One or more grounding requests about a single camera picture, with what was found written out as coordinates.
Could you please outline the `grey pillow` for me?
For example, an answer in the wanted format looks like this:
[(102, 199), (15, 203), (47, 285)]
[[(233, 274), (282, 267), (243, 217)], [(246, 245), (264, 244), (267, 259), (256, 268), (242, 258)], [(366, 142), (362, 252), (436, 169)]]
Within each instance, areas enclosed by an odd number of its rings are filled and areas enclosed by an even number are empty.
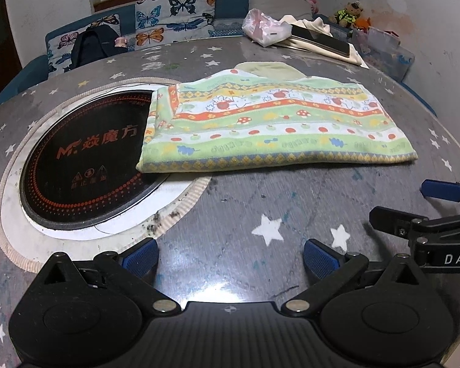
[(309, 0), (249, 0), (248, 6), (277, 20), (286, 15), (292, 15), (295, 19), (312, 20), (317, 12), (315, 2)]

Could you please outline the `grey star-pattern tablecloth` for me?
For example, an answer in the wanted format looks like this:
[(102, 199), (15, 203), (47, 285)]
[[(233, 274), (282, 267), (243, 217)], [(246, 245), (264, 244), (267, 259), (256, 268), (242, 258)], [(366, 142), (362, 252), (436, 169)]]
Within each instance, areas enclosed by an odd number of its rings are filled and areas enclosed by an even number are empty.
[[(0, 184), (22, 140), (59, 104), (112, 82), (162, 78), (194, 81), (241, 62), (286, 62), (308, 76), (359, 82), (382, 103), (409, 138), (412, 164), (356, 166), (301, 164), (270, 170), (214, 174), (188, 213), (163, 231), (156, 287), (187, 301), (282, 303), (306, 287), (301, 248), (307, 238), (330, 244), (344, 228), (347, 247), (369, 258), (405, 252), (405, 241), (368, 226), (382, 205), (431, 218), (460, 213), (460, 204), (423, 198), (426, 178), (460, 181), (460, 130), (433, 116), (398, 83), (376, 69), (319, 56), (265, 49), (243, 37), (168, 44), (95, 62), (56, 76), (0, 105)], [(33, 279), (0, 247), (0, 367), (18, 359), (8, 321)]]

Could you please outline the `blue butterfly-pattern sofa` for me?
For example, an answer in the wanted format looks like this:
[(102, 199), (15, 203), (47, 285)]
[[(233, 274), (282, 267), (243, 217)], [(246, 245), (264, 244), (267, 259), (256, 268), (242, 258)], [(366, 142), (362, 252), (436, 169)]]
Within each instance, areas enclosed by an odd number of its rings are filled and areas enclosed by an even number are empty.
[[(174, 0), (186, 5), (188, 0)], [(196, 14), (170, 19), (168, 0), (142, 0), (71, 22), (44, 36), (46, 53), (36, 57), (0, 94), (0, 105), (29, 88), (70, 70), (76, 37), (96, 24), (113, 28), (128, 39), (128, 50), (220, 36), (242, 36), (249, 0), (197, 0)]]

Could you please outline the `black induction cooktop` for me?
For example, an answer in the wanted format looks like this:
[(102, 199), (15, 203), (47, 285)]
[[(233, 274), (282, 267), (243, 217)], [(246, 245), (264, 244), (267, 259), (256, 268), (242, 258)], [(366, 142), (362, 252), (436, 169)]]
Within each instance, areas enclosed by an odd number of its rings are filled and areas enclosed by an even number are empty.
[(37, 224), (77, 230), (132, 208), (167, 178), (143, 174), (141, 155), (152, 90), (94, 98), (47, 130), (21, 173), (21, 204)]

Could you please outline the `dark backpack on sofa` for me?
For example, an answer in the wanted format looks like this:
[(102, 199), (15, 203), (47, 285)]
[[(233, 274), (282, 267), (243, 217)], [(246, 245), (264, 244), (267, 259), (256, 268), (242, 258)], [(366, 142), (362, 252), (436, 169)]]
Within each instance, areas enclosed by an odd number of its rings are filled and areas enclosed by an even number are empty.
[(76, 38), (71, 52), (70, 69), (128, 52), (124, 44), (116, 44), (118, 39), (119, 35), (108, 25), (87, 28)]

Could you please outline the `pink white plastic bag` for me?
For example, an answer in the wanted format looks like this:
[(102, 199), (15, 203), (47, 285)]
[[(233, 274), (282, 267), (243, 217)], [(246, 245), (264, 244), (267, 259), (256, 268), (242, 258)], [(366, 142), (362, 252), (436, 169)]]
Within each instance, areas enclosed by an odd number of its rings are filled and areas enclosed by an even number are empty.
[(260, 46), (267, 48), (292, 36), (292, 26), (267, 16), (259, 9), (248, 11), (243, 20), (243, 33)]

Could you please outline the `colourful striped child's garment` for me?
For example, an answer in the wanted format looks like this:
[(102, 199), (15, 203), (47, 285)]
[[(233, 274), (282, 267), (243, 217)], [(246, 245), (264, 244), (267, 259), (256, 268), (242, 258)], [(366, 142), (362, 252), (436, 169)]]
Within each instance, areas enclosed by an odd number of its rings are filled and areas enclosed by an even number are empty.
[(247, 62), (155, 91), (142, 173), (340, 162), (398, 164), (416, 151), (363, 85)]

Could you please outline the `black tablet on table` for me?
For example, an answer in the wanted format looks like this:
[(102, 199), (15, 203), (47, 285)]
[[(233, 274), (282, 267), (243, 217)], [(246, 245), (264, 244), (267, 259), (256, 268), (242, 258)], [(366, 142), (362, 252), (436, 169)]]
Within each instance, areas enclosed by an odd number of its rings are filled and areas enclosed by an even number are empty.
[(329, 52), (334, 52), (340, 56), (350, 56), (350, 46), (347, 42), (337, 40), (333, 36), (317, 33), (297, 25), (292, 25), (292, 39), (309, 42), (316, 47), (325, 49)]

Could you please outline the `teddy bear toy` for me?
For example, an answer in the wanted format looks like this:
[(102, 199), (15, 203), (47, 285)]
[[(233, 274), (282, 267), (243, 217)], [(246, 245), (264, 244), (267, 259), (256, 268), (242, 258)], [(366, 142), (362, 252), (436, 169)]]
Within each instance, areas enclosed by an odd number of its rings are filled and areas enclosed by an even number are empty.
[(351, 28), (362, 12), (363, 7), (359, 1), (348, 2), (344, 8), (335, 11), (328, 19), (342, 28)]

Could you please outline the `clear plastic storage box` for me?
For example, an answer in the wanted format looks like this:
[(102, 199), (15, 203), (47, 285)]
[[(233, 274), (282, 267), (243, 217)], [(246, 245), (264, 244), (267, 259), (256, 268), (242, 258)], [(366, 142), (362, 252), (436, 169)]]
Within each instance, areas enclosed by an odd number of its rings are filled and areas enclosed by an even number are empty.
[(400, 40), (390, 33), (370, 28), (367, 33), (353, 30), (351, 42), (363, 60), (402, 82), (414, 64), (415, 55), (402, 47)]

